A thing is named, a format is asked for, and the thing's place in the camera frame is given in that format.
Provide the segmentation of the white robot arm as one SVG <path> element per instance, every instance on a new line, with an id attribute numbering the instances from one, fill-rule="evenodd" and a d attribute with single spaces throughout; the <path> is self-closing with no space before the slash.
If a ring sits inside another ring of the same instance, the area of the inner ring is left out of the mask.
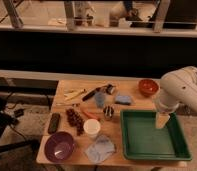
<path id="1" fill-rule="evenodd" d="M 184 67 L 164 74 L 160 79 L 160 91 L 154 104 L 156 107 L 155 126 L 162 129 L 183 103 L 197 112 L 197 68 Z"/>

